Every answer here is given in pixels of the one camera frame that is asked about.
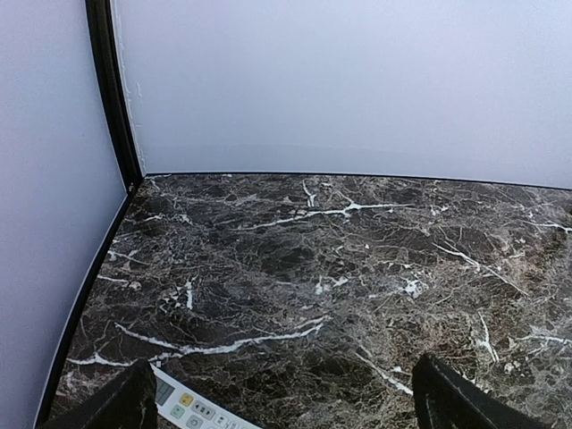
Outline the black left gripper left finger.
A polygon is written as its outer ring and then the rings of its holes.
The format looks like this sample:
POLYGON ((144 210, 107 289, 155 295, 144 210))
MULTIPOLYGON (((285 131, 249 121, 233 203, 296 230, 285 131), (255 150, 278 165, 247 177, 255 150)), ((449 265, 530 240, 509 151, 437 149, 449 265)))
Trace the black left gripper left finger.
POLYGON ((156 376, 151 365, 137 360, 92 397, 42 427, 157 428, 156 376))

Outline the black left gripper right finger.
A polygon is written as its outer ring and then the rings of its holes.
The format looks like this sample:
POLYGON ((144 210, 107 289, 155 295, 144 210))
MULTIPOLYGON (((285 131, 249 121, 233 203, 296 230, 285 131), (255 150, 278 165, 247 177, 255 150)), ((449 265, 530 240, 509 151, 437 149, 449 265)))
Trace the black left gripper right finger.
POLYGON ((545 427, 484 393, 432 354, 424 354, 416 362, 412 384, 420 428, 545 427))

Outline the white remote control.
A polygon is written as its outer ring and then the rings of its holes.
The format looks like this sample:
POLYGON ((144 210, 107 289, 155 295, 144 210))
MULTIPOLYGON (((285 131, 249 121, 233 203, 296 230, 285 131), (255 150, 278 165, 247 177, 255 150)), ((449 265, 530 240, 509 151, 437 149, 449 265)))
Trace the white remote control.
POLYGON ((259 426, 186 387, 157 366, 152 365, 151 368, 156 377, 158 414, 173 425, 193 429, 259 429, 259 426))

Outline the black left corner post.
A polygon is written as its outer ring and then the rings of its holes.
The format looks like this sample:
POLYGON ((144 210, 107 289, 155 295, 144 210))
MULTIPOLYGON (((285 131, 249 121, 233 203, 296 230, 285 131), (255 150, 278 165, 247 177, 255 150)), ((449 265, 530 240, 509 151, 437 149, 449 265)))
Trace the black left corner post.
POLYGON ((97 83, 106 123, 123 185, 127 193, 132 195, 143 181, 143 174, 136 154, 122 87, 111 2, 87 0, 85 6, 97 83))

